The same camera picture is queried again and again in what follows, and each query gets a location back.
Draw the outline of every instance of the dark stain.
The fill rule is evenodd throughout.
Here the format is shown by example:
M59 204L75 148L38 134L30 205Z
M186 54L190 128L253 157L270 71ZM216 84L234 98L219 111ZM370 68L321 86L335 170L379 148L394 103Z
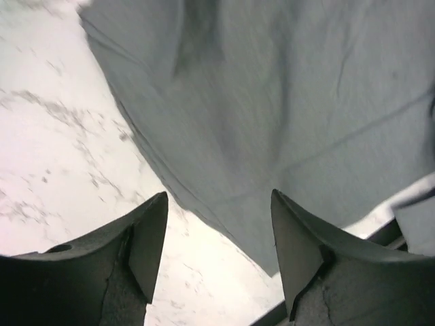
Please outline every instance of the dark stain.
M122 141L126 141L128 139L128 135L125 132L123 132L122 134L120 134L120 139Z

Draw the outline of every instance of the gray fabric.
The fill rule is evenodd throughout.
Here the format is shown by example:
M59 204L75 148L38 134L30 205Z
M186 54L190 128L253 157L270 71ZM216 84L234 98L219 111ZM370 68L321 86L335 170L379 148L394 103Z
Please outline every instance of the gray fabric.
M395 216L406 239L408 251L435 256L435 198L399 209Z
M434 170L433 0L94 0L81 15L163 183L270 274L274 187L343 227Z

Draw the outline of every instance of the marble countertop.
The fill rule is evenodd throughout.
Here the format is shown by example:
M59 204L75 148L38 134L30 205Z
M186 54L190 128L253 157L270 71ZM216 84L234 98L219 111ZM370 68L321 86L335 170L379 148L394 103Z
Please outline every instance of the marble countertop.
M88 49L78 5L0 0L3 255L44 251L164 190ZM391 218L375 213L349 231L365 237ZM146 325L248 325L282 299L279 275L268 277L170 198Z

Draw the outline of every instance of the small hole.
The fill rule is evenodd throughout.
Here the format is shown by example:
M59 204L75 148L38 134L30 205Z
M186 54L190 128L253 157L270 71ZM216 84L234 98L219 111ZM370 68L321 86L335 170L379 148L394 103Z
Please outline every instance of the small hole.
M67 251L72 248L73 246L71 246L70 244L60 244L48 250L47 253L61 253L63 251Z

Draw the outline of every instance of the crack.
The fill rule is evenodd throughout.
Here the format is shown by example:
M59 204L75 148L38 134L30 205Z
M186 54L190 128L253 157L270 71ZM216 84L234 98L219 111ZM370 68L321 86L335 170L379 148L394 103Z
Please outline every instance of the crack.
M327 315L328 320L330 322L330 326L338 326L332 321L332 318L331 318L331 309L330 309L330 307L327 303L327 299L326 299L326 292L328 290L329 290L329 288L327 286L325 286L325 285L321 286L321 298L322 298L324 305L326 307L326 315Z

